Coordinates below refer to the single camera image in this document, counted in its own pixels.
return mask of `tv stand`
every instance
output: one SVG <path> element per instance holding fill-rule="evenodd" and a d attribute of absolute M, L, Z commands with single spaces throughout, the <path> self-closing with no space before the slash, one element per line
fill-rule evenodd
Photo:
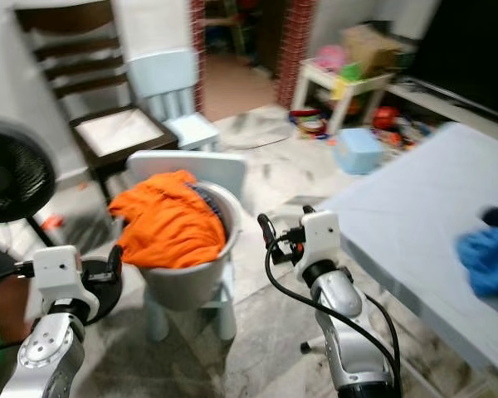
<path fill-rule="evenodd" d="M 407 83 L 388 85 L 386 91 L 498 139 L 497 122 L 484 118 L 467 108 L 456 106 L 451 101 L 424 90 L 416 90 Z"/>

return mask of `orange cloth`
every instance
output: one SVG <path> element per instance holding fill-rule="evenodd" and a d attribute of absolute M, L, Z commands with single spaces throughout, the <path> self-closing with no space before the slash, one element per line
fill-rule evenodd
<path fill-rule="evenodd" d="M 186 268 L 214 261 L 225 245 L 219 217 L 187 183 L 187 171 L 157 174 L 119 194 L 110 214 L 124 217 L 122 260 L 138 267 Z"/>

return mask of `pink toy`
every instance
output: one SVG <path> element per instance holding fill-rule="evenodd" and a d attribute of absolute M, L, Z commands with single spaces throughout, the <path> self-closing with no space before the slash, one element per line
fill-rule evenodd
<path fill-rule="evenodd" d="M 323 46 L 314 61 L 317 66 L 337 73 L 348 63 L 348 54 L 342 46 Z"/>

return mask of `person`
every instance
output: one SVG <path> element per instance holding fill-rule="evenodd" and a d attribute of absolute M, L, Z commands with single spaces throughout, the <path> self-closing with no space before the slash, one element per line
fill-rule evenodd
<path fill-rule="evenodd" d="M 16 263 L 8 253 L 0 250 L 0 274 Z M 0 281 L 0 340 L 3 343 L 20 342 L 26 338 L 31 323 L 24 320 L 29 281 L 14 275 Z"/>

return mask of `laundry basket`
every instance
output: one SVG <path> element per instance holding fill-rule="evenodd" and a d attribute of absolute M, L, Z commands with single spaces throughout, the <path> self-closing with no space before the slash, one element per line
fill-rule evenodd
<path fill-rule="evenodd" d="M 199 182 L 222 215 L 227 243 L 217 260 L 183 269 L 139 268 L 149 292 L 165 308 L 185 311 L 203 306 L 217 292 L 223 267 L 241 230 L 241 207 L 227 189 L 211 182 Z"/>

